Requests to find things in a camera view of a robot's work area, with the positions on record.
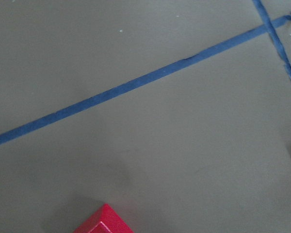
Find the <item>blue tape strip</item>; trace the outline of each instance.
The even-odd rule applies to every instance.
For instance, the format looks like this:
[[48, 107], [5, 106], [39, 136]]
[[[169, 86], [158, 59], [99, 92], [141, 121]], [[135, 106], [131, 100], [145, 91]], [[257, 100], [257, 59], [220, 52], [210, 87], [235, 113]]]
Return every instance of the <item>blue tape strip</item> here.
[[[273, 25], [275, 27], [280, 27], [280, 26], [284, 25], [288, 20], [291, 21], [291, 16], [282, 16], [282, 17], [274, 20]], [[264, 25], [261, 25], [255, 29], [252, 29], [252, 30], [247, 31], [245, 33], [242, 33], [238, 36], [235, 36], [229, 40], [226, 40], [226, 41], [221, 42], [217, 45], [214, 45], [208, 49], [205, 49], [192, 57], [174, 62], [170, 65], [165, 66], [165, 67], [159, 68], [151, 73], [148, 73], [144, 76], [136, 78], [136, 79], [129, 81], [127, 83], [124, 83], [120, 86], [114, 87], [110, 90], [102, 92], [98, 95], [95, 95], [95, 96], [88, 98], [86, 100], [83, 100], [81, 102], [75, 103], [75, 104], [73, 104], [69, 107], [66, 107], [64, 109], [61, 109], [55, 113], [49, 114], [49, 115], [44, 116], [40, 119], [34, 120], [34, 121], [29, 122], [25, 125], [17, 127], [13, 130], [10, 130], [8, 132], [0, 134], [0, 144], [3, 144], [3, 143], [8, 142], [10, 140], [13, 140], [17, 137], [20, 137], [20, 136], [27, 134], [27, 133], [30, 133], [32, 131], [38, 130], [38, 129], [45, 127], [51, 123], [54, 123], [54, 122], [59, 121], [61, 119], [64, 119], [64, 118], [71, 116], [73, 114], [79, 113], [81, 111], [84, 111], [90, 107], [93, 107], [93, 106], [98, 105], [100, 103], [103, 103], [107, 100], [115, 98], [119, 95], [127, 93], [133, 89], [136, 89], [140, 86], [146, 85], [147, 83], [153, 82], [157, 79], [160, 79], [166, 75], [172, 74], [172, 73], [179, 71], [183, 68], [186, 68], [188, 66], [196, 64], [202, 60], [205, 60], [211, 56], [214, 56], [218, 53], [221, 53], [227, 49], [230, 49], [234, 46], [237, 46], [243, 42], [246, 42], [246, 41], [248, 41], [252, 38], [255, 38], [255, 37], [257, 37], [263, 33], [266, 33], [266, 32], [267, 32], [266, 27]]]
[[281, 43], [279, 36], [277, 35], [277, 32], [275, 30], [275, 25], [272, 23], [270, 17], [268, 16], [267, 11], [264, 5], [262, 4], [262, 2], [260, 0], [252, 0], [252, 1], [254, 5], [256, 6], [256, 9], [258, 10], [259, 15], [261, 16], [263, 23], [266, 26], [267, 31], [274, 42], [277, 52], [279, 53], [281, 59], [285, 62], [284, 66], [285, 66], [286, 72], [291, 79], [291, 64], [286, 54], [285, 48], [283, 44]]

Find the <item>gray surface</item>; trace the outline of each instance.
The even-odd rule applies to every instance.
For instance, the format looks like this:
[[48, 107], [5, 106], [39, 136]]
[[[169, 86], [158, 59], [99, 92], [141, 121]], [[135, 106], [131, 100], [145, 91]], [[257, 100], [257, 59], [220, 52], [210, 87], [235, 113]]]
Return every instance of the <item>gray surface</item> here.
[[[1, 3], [0, 132], [260, 24], [250, 1], [95, 3]], [[291, 233], [291, 83], [268, 35], [0, 146], [0, 232], [72, 232], [103, 202], [136, 233]]]

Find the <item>blue tape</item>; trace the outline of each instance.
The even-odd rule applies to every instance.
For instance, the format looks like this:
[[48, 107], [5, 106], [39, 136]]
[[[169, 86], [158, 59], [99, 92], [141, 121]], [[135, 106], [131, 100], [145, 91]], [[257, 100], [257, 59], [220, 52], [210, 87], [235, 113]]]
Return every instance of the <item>blue tape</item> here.
[[[273, 21], [273, 25], [275, 27], [280, 27], [284, 25], [287, 21], [291, 21], [291, 16], [282, 16], [280, 18], [277, 18]], [[261, 25], [255, 29], [252, 29], [250, 31], [247, 31], [245, 33], [242, 33], [238, 36], [235, 36], [231, 39], [228, 39], [224, 42], [221, 42], [217, 45], [214, 45], [208, 49], [205, 49], [201, 51], [200, 53], [174, 62], [170, 65], [167, 65], [165, 67], [159, 68], [151, 73], [148, 73], [144, 76], [141, 76], [139, 78], [136, 78], [134, 80], [131, 80], [127, 83], [124, 83], [120, 86], [114, 87], [110, 90], [107, 90], [105, 92], [102, 92], [98, 95], [95, 95], [91, 98], [88, 98], [86, 100], [83, 100], [81, 102], [75, 103], [69, 107], [66, 107], [64, 109], [61, 109], [55, 113], [49, 114], [47, 116], [44, 116], [42, 118], [39, 118], [37, 120], [34, 120], [32, 122], [29, 122], [25, 125], [22, 125], [20, 127], [17, 127], [15, 129], [12, 129], [10, 131], [7, 131], [5, 133], [0, 134], [0, 144], [3, 144], [5, 142], [8, 142], [10, 140], [13, 140], [17, 137], [20, 137], [22, 135], [25, 135], [27, 133], [30, 133], [32, 131], [38, 130], [42, 127], [45, 127], [51, 123], [54, 123], [56, 121], [59, 121], [61, 119], [64, 119], [68, 116], [71, 116], [73, 114], [79, 113], [81, 111], [84, 111], [90, 107], [93, 107], [95, 105], [98, 105], [100, 103], [103, 103], [107, 100], [113, 99], [119, 95], [122, 95], [124, 93], [127, 93], [133, 89], [136, 89], [138, 87], [141, 87], [143, 85], [146, 85], [150, 82], [153, 82], [157, 79], [160, 79], [162, 77], [165, 77], [166, 75], [172, 74], [176, 71], [179, 71], [183, 68], [186, 68], [188, 66], [191, 66], [193, 64], [196, 64], [202, 60], [205, 60], [209, 57], [212, 57], [218, 53], [221, 53], [225, 50], [228, 50], [234, 46], [237, 46], [241, 43], [244, 43], [250, 39], [253, 39], [263, 33], [267, 32], [267, 28], [264, 25]]]
[[264, 5], [262, 4], [262, 2], [260, 0], [252, 0], [252, 1], [254, 5], [256, 6], [256, 9], [258, 10], [259, 15], [262, 18], [262, 21], [264, 25], [266, 26], [267, 31], [274, 42], [274, 45], [278, 54], [280, 55], [281, 59], [285, 62], [284, 67], [286, 69], [287, 74], [289, 75], [291, 79], [291, 64], [286, 54], [285, 48], [283, 44], [281, 43], [279, 36], [277, 35], [277, 32], [275, 30], [275, 25], [272, 23], [270, 17], [268, 16], [267, 11]]

